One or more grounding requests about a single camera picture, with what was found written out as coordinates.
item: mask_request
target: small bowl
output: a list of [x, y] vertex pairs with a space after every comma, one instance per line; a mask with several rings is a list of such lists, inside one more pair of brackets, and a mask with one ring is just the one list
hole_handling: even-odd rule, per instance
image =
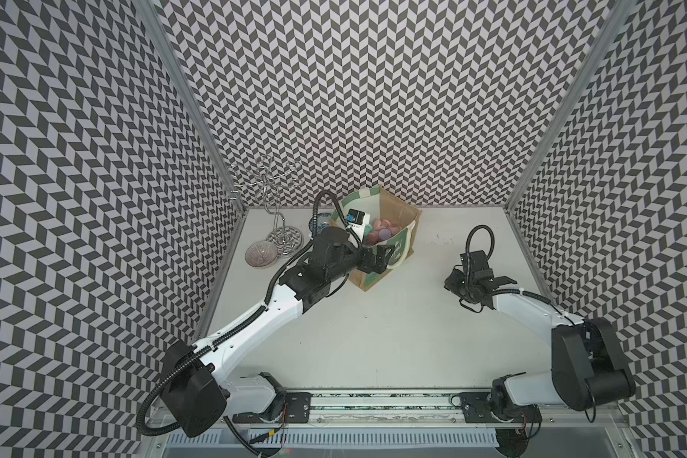
[[[323, 229], [326, 229], [330, 224], [328, 223], [328, 218], [331, 217], [330, 213], [319, 213], [318, 214], [318, 231], [320, 234]], [[308, 220], [308, 229], [313, 233], [313, 219]]]
[[245, 253], [245, 261], [255, 269], [269, 267], [275, 260], [277, 260], [277, 246], [267, 240], [253, 243]]

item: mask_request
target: pink object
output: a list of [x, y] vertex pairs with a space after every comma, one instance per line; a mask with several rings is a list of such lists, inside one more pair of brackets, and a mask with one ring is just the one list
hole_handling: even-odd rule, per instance
[[367, 245], [376, 245], [379, 242], [379, 231], [371, 231], [366, 236]]

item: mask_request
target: black and white patterned wall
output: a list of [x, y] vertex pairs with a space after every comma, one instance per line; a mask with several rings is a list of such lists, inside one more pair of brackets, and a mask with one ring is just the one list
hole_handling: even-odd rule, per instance
[[687, 2], [638, 2], [516, 219], [557, 298], [618, 327], [647, 456], [687, 456]]
[[0, 0], [0, 456], [133, 452], [233, 229], [133, 8]]
[[240, 182], [258, 162], [289, 161], [305, 184], [286, 205], [378, 183], [415, 204], [466, 205], [506, 201], [613, 2], [157, 9]]

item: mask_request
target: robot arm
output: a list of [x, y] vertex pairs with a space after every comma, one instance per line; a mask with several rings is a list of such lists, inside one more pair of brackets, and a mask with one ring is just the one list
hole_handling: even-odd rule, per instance
[[[314, 234], [311, 242], [277, 271], [265, 299], [191, 346], [183, 342], [172, 345], [163, 359], [161, 382], [137, 411], [138, 431], [160, 435], [181, 427], [188, 437], [195, 437], [221, 416], [250, 412], [276, 418], [283, 408], [284, 392], [275, 379], [265, 373], [235, 377], [231, 372], [277, 329], [327, 297], [333, 281], [354, 269], [385, 272], [394, 247], [354, 247], [349, 232], [327, 227]], [[145, 414], [158, 395], [176, 423], [150, 428]]]
[[[479, 229], [491, 235], [489, 253], [470, 251], [470, 241]], [[564, 404], [586, 410], [607, 402], [628, 398], [636, 384], [613, 327], [605, 318], [583, 319], [560, 310], [541, 295], [523, 288], [500, 287], [516, 282], [494, 277], [489, 258], [494, 250], [494, 234], [488, 226], [477, 226], [468, 235], [462, 270], [454, 268], [445, 288], [463, 302], [480, 304], [480, 312], [491, 308], [513, 316], [539, 335], [552, 349], [550, 371], [514, 374], [494, 380], [492, 413], [508, 420], [516, 418], [527, 406]]]

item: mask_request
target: white tabletop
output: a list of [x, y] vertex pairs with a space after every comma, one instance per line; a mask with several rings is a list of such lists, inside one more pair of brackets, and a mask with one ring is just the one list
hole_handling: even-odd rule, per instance
[[[284, 210], [284, 215], [307, 243], [311, 211]], [[264, 210], [247, 215], [210, 332], [264, 297], [283, 260], [255, 269], [244, 255], [249, 245], [265, 239], [272, 224]], [[489, 262], [495, 275], [539, 292], [503, 209], [423, 209], [414, 254], [402, 266], [367, 292], [347, 284], [321, 300], [261, 343], [237, 373], [270, 372], [288, 388], [466, 388], [490, 386], [506, 374], [549, 369], [550, 348], [537, 335], [499, 312], [467, 311], [443, 288], [460, 263], [468, 232], [479, 224], [495, 233]], [[479, 231], [471, 249], [488, 248], [488, 234]]]

